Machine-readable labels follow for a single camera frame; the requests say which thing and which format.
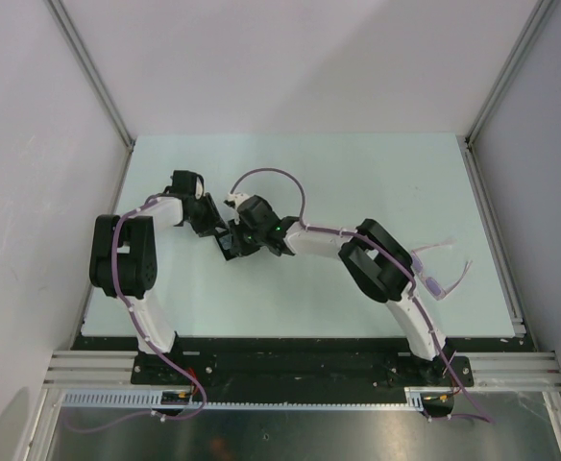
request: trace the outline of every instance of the table surface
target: table surface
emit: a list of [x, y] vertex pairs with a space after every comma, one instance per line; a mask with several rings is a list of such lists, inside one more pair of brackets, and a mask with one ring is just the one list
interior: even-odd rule
[[[423, 254], [429, 275], [459, 287], [441, 302], [420, 284], [426, 307], [448, 336], [509, 337], [514, 331], [454, 134], [141, 136], [117, 212], [141, 205], [175, 169], [206, 180], [225, 219], [225, 195], [244, 172], [274, 166], [294, 174], [308, 197], [306, 221], [354, 227], [378, 220], [407, 249], [453, 238]], [[285, 177], [262, 173], [240, 191], [266, 198], [279, 216], [296, 215], [300, 196]], [[383, 304], [365, 297], [342, 263], [317, 256], [276, 257], [262, 249], [225, 261], [213, 238], [190, 226], [156, 236], [156, 290], [179, 335], [224, 337], [397, 337]], [[82, 334], [133, 336], [125, 308], [93, 290]]]

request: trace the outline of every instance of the gray floor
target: gray floor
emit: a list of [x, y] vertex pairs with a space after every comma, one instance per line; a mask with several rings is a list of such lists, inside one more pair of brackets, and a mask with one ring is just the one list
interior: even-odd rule
[[[59, 423], [56, 461], [70, 460], [560, 460], [540, 394], [479, 396], [495, 425], [429, 424], [417, 413], [209, 410], [187, 422], [140, 417], [89, 435]], [[469, 411], [460, 400], [456, 411]], [[101, 425], [129, 411], [63, 409], [73, 425]]]

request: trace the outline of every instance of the gray wall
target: gray wall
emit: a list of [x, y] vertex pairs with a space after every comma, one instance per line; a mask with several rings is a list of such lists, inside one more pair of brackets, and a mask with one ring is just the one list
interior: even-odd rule
[[125, 159], [44, 2], [0, 2], [0, 460], [75, 326]]
[[529, 324], [561, 364], [561, 2], [476, 153]]

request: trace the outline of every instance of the glasses lens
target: glasses lens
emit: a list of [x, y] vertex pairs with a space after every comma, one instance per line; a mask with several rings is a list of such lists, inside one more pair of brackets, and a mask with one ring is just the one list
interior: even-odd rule
[[415, 271], [422, 272], [424, 270], [422, 261], [416, 255], [413, 255], [412, 258], [413, 258], [413, 268], [415, 269]]
[[426, 279], [426, 287], [427, 290], [434, 296], [441, 296], [441, 293], [443, 293], [441, 285], [439, 285], [438, 281], [436, 281], [432, 277], [428, 277]]

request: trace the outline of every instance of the cable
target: cable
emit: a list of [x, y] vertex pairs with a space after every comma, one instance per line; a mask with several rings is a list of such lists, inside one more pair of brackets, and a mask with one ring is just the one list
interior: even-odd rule
[[[180, 414], [180, 415], [177, 415], [177, 416], [169, 416], [169, 415], [161, 414], [161, 417], [160, 417], [162, 422], [165, 421], [165, 420], [183, 421], [183, 420], [188, 420], [190, 418], [193, 418], [194, 416], [197, 416], [204, 409], [204, 407], [207, 404], [206, 390], [204, 389], [204, 386], [202, 386], [200, 381], [195, 376], [192, 376], [189, 372], [187, 372], [186, 370], [183, 370], [181, 367], [179, 367], [174, 362], [172, 362], [169, 358], [167, 358], [165, 356], [163, 351], [160, 350], [151, 341], [150, 337], [146, 334], [146, 332], [144, 331], [144, 328], [142, 327], [140, 322], [137, 320], [137, 317], [135, 316], [134, 305], [131, 303], [131, 301], [129, 301], [129, 299], [123, 294], [122, 290], [120, 289], [120, 282], [118, 280], [118, 237], [120, 235], [120, 230], [122, 229], [125, 221], [127, 221], [129, 218], [131, 218], [135, 214], [138, 214], [139, 212], [141, 212], [145, 209], [148, 209], [148, 208], [152, 207], [153, 205], [155, 205], [160, 200], [160, 198], [159, 198], [160, 195], [161, 194], [150, 196], [148, 199], [146, 199], [146, 202], [144, 203], [144, 205], [142, 205], [142, 206], [140, 206], [136, 209], [132, 209], [131, 211], [126, 212], [125, 214], [123, 214], [120, 217], [120, 219], [116, 223], [116, 227], [114, 228], [114, 234], [113, 234], [112, 240], [111, 240], [111, 249], [110, 249], [111, 279], [112, 279], [112, 284], [113, 284], [114, 291], [116, 292], [116, 297], [118, 299], [120, 299], [125, 304], [125, 306], [127, 306], [127, 309], [129, 310], [129, 316], [131, 317], [131, 320], [134, 323], [134, 327], [135, 327], [135, 330], [137, 331], [137, 334], [142, 339], [144, 339], [144, 341], [146, 341], [146, 345], [156, 355], [158, 355], [159, 358], [163, 362], [165, 362], [165, 364], [167, 366], [174, 369], [175, 371], [177, 371], [178, 373], [180, 373], [182, 376], [186, 377], [187, 379], [189, 379], [195, 385], [197, 390], [199, 390], [200, 393], [202, 394], [202, 402], [201, 402], [200, 406], [198, 406], [195, 409], [195, 411], [193, 411], [192, 413], [187, 413], [186, 415]], [[88, 428], [88, 429], [79, 429], [79, 428], [73, 427], [66, 419], [64, 420], [64, 424], [67, 428], [69, 428], [69, 430], [72, 430], [74, 432], [78, 432], [78, 433], [82, 433], [82, 434], [90, 434], [90, 433], [94, 433], [94, 432], [99, 432], [101, 430], [105, 430], [109, 427], [113, 427], [114, 425], [118, 425], [120, 423], [123, 423], [124, 421], [127, 421], [131, 418], [135, 418], [137, 416], [143, 416], [145, 414], [151, 414], [151, 412], [149, 412], [149, 411], [138, 411], [138, 412], [132, 413], [130, 415], [123, 416], [122, 418], [119, 418], [119, 419], [117, 419], [117, 420], [115, 420], [111, 423], [106, 424], [106, 425], [100, 425], [98, 427], [93, 427], [93, 428]]]
[[482, 416], [478, 416], [478, 415], [472, 415], [472, 416], [475, 417], [476, 419], [480, 419], [482, 421], [486, 421], [487, 423], [492, 424], [494, 422], [494, 419], [488, 414], [487, 411], [485, 411], [485, 409], [483, 409], [483, 407], [469, 393], [469, 391], [466, 389], [464, 384], [462, 384], [462, 381], [458, 377], [457, 373], [451, 367], [450, 361], [445, 356], [445, 353], [443, 352], [443, 348], [442, 348], [441, 344], [439, 343], [438, 338], [436, 337], [436, 334], [434, 332], [434, 325], [432, 324], [432, 321], [430, 320], [429, 316], [427, 315], [426, 310], [424, 309], [424, 307], [420, 303], [419, 299], [416, 296], [414, 296], [414, 292], [415, 292], [415, 289], [417, 287], [417, 282], [416, 282], [415, 278], [413, 277], [413, 275], [404, 266], [402, 266], [396, 258], [391, 256], [379, 244], [372, 241], [370, 238], [366, 237], [365, 235], [362, 235], [362, 234], [356, 233], [356, 232], [346, 231], [346, 230], [313, 227], [313, 226], [309, 226], [308, 224], [306, 224], [305, 220], [304, 220], [304, 214], [305, 214], [305, 209], [306, 209], [306, 194], [305, 194], [304, 187], [302, 186], [302, 184], [298, 181], [298, 179], [296, 177], [294, 177], [290, 173], [287, 173], [284, 170], [281, 170], [280, 168], [257, 168], [255, 170], [251, 170], [251, 171], [246, 172], [244, 175], [242, 175], [235, 182], [235, 184], [232, 187], [231, 193], [235, 192], [235, 189], [246, 178], [248, 178], [249, 176], [251, 176], [255, 173], [262, 173], [262, 172], [279, 173], [279, 174], [284, 175], [287, 178], [289, 178], [291, 181], [293, 181], [298, 186], [298, 189], [300, 189], [300, 195], [302, 196], [302, 205], [300, 206], [300, 214], [298, 215], [298, 222], [300, 223], [300, 226], [302, 226], [302, 228], [305, 231], [329, 233], [329, 234], [332, 234], [332, 235], [340, 235], [340, 236], [348, 235], [350, 237], [357, 238], [357, 239], [363, 241], [364, 243], [366, 243], [367, 245], [369, 245], [370, 247], [372, 247], [373, 249], [377, 250], [381, 255], [383, 255], [389, 262], [394, 264], [394, 266], [396, 266], [398, 268], [398, 270], [400, 270], [406, 276], [406, 278], [411, 282], [411, 287], [408, 290], [409, 299], [415, 304], [415, 306], [419, 310], [421, 316], [424, 318], [424, 322], [426, 322], [426, 326], [427, 326], [428, 331], [431, 331], [430, 335], [432, 336], [432, 341], [434, 343], [434, 348], [439, 353], [441, 359], [443, 360], [443, 363], [445, 364], [445, 368], [449, 371], [451, 377], [455, 380], [455, 382], [457, 383], [457, 385], [460, 388], [460, 390], [462, 391], [462, 393], [466, 396], [467, 400], [482, 415]]

